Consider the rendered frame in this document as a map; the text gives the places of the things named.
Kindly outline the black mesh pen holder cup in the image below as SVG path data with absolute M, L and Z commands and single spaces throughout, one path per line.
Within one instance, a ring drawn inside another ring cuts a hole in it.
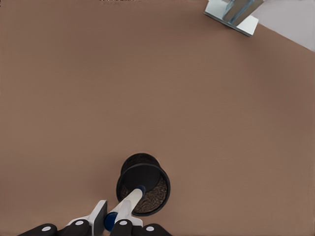
M 121 202 L 140 185 L 145 189 L 144 196 L 132 214 L 145 217 L 160 211 L 170 196 L 170 180 L 157 159 L 147 153 L 133 154 L 123 163 L 116 185 L 118 201 Z

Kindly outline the silver frame post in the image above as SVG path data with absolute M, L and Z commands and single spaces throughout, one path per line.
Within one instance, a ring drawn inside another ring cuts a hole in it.
M 238 26 L 263 3 L 264 0 L 229 0 L 223 14 L 223 20 Z

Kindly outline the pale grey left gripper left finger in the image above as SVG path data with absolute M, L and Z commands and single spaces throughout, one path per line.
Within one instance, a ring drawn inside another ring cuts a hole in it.
M 72 219 L 58 230 L 58 236 L 102 236 L 106 215 L 107 201 L 100 200 L 89 215 Z

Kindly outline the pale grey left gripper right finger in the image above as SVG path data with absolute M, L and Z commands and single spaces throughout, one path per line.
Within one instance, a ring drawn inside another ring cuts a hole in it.
M 112 236 L 141 236 L 143 221 L 132 216 L 134 205 L 132 200 L 123 200 L 113 210 L 116 218 Z

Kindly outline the silver frame post foot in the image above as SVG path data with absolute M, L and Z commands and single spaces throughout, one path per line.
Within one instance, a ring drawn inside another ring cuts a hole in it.
M 252 16 L 252 14 L 238 26 L 234 26 L 223 20 L 223 14 L 228 5 L 228 2 L 229 0 L 208 0 L 204 14 L 248 37 L 253 36 L 258 24 L 258 19 Z

